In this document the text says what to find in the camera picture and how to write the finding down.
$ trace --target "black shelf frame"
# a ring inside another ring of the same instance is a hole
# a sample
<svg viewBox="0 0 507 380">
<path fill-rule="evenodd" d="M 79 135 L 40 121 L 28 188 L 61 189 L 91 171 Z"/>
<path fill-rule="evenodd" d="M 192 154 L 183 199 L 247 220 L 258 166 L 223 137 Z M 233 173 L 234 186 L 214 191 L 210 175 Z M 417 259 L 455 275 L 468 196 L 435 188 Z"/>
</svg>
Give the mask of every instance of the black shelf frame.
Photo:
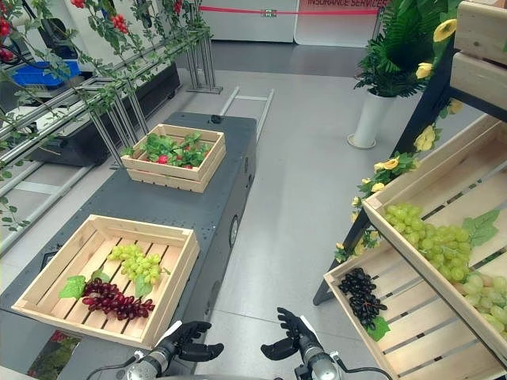
<svg viewBox="0 0 507 380">
<path fill-rule="evenodd" d="M 484 113 L 492 115 L 497 119 L 507 122 L 507 109 L 500 108 L 469 93 L 465 93 L 451 87 L 452 57 L 456 52 L 457 50 L 454 48 L 453 37 L 452 40 L 449 41 L 449 44 L 442 55 L 440 64 L 435 69 L 433 76 L 430 78 L 425 92 L 422 94 L 414 113 L 410 117 L 410 120 L 390 157 L 393 157 L 396 152 L 413 152 L 415 139 L 428 125 L 432 124 L 436 120 L 440 110 L 451 98 L 462 101 L 479 111 L 483 111 Z M 374 225 L 370 221 L 364 209 L 361 209 L 343 242 L 344 249 L 349 255 L 352 255 L 354 248 L 363 236 L 365 230 L 367 230 L 370 226 Z M 336 268 L 338 265 L 340 265 L 340 263 L 333 259 L 329 270 Z M 334 295 L 330 292 L 327 282 L 323 280 L 315 293 L 313 303 L 318 306 L 322 302 L 332 298 L 334 298 Z M 507 376 L 502 376 L 496 380 L 504 379 L 507 379 Z"/>
</svg>

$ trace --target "potted plant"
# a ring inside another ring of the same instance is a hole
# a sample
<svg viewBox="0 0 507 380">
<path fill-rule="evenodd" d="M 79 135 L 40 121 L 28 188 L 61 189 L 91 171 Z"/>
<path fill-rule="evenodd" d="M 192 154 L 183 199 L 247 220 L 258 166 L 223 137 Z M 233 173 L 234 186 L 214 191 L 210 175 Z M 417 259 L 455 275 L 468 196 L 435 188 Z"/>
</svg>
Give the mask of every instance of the potted plant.
<svg viewBox="0 0 507 380">
<path fill-rule="evenodd" d="M 354 88 L 367 86 L 366 99 L 351 145 L 372 148 L 383 118 L 396 97 L 423 89 L 432 64 L 442 50 L 433 33 L 455 14 L 459 0 L 392 0 L 382 16 L 383 31 L 368 41 L 360 61 L 363 70 Z"/>
</svg>

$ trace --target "blue bin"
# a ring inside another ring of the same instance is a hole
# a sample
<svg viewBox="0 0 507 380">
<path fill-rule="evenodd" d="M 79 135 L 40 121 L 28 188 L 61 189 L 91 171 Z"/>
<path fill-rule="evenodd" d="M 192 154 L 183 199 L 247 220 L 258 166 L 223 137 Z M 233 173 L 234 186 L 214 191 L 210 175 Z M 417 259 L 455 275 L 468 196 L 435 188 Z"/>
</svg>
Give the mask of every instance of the blue bin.
<svg viewBox="0 0 507 380">
<path fill-rule="evenodd" d="M 29 85 L 44 85 L 44 86 L 58 86 L 69 78 L 75 77 L 79 74 L 79 67 L 76 61 L 65 61 L 71 69 L 71 74 L 65 79 L 54 78 L 51 74 L 45 74 L 44 69 L 27 65 L 16 71 L 13 75 L 14 81 L 20 86 Z M 45 65 L 47 62 L 37 62 L 37 65 Z"/>
</svg>

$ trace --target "grape bunch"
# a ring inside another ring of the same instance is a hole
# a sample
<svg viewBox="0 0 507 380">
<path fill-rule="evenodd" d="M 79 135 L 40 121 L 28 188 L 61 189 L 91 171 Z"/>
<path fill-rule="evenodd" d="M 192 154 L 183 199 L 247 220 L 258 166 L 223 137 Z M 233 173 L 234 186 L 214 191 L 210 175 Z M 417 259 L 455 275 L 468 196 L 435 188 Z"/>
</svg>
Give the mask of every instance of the grape bunch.
<svg viewBox="0 0 507 380">
<path fill-rule="evenodd" d="M 89 311 L 102 310 L 104 314 L 113 313 L 118 321 L 136 317 L 148 318 L 149 312 L 155 305 L 151 299 L 145 302 L 134 296 L 125 297 L 113 283 L 103 283 L 101 279 L 94 279 L 85 286 L 82 303 L 88 306 Z"/>
<path fill-rule="evenodd" d="M 466 283 L 456 284 L 465 299 L 507 340 L 507 279 L 479 272 L 471 273 Z"/>
<path fill-rule="evenodd" d="M 349 305 L 353 313 L 359 318 L 363 327 L 375 330 L 373 321 L 380 310 L 387 310 L 387 306 L 380 303 L 380 300 L 372 294 L 377 286 L 372 283 L 372 277 L 364 273 L 363 268 L 355 268 L 345 275 L 345 278 L 338 285 L 338 289 L 344 295 L 351 294 Z"/>
<path fill-rule="evenodd" d="M 158 265 L 160 256 L 144 256 L 143 250 L 135 245 L 118 245 L 108 255 L 108 260 L 122 260 L 121 274 L 134 281 L 137 276 L 144 276 L 144 283 L 156 284 L 162 269 Z"/>
<path fill-rule="evenodd" d="M 469 273 L 470 235 L 458 226 L 434 226 L 420 218 L 419 206 L 402 203 L 387 207 L 386 220 L 424 256 L 443 277 L 452 282 Z"/>
</svg>

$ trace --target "robotic hand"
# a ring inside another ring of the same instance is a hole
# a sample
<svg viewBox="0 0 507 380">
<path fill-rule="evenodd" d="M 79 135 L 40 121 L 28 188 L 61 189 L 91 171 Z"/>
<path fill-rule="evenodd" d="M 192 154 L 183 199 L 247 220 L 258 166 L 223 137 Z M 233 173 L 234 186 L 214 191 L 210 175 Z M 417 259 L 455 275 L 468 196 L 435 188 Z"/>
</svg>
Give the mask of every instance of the robotic hand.
<svg viewBox="0 0 507 380">
<path fill-rule="evenodd" d="M 278 320 L 282 322 L 281 328 L 287 330 L 287 338 L 274 344 L 263 344 L 262 353 L 268 359 L 282 360 L 299 351 L 303 365 L 295 369 L 298 379 L 311 379 L 313 371 L 318 380 L 338 380 L 334 361 L 324 352 L 317 336 L 305 321 L 282 307 L 277 308 L 277 311 L 280 313 Z"/>
<path fill-rule="evenodd" d="M 151 380 L 160 376 L 170 365 L 174 356 L 189 362 L 207 362 L 223 351 L 223 344 L 197 344 L 202 333 L 211 328 L 207 322 L 190 322 L 179 325 L 168 336 L 162 338 L 156 347 L 128 371 L 128 380 Z"/>
</svg>

